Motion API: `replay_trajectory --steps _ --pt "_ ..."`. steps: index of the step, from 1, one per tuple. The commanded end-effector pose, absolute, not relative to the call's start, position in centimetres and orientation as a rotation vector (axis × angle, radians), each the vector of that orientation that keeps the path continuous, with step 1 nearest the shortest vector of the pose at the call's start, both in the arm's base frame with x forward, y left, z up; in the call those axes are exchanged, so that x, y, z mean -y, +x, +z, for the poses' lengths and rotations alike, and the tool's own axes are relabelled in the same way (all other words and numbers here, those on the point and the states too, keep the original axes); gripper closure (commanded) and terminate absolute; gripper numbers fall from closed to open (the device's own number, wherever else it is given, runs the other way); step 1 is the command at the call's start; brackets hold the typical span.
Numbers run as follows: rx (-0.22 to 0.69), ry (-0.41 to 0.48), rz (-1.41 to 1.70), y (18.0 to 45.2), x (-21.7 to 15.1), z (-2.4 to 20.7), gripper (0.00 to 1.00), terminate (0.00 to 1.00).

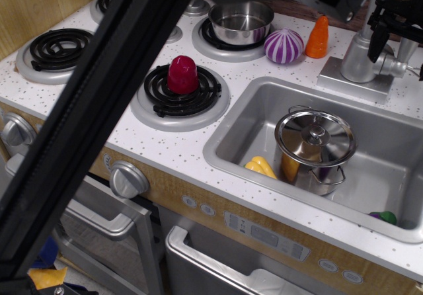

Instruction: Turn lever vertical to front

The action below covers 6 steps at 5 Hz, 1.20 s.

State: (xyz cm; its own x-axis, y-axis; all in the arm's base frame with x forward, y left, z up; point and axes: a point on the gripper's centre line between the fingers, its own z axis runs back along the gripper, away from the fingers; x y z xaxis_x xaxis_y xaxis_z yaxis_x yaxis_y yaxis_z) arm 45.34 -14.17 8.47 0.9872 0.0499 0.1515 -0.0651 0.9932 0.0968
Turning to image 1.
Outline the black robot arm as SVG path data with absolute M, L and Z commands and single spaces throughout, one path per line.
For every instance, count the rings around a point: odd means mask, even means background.
M 1 279 L 26 276 L 189 0 L 116 0 L 1 199 Z

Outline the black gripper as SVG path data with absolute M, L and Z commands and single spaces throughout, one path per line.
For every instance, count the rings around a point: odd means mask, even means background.
M 381 55 L 390 34 L 422 44 L 422 0 L 375 0 L 375 5 L 367 22 L 373 31 L 367 53 L 372 63 Z M 423 65 L 418 76 L 423 81 Z

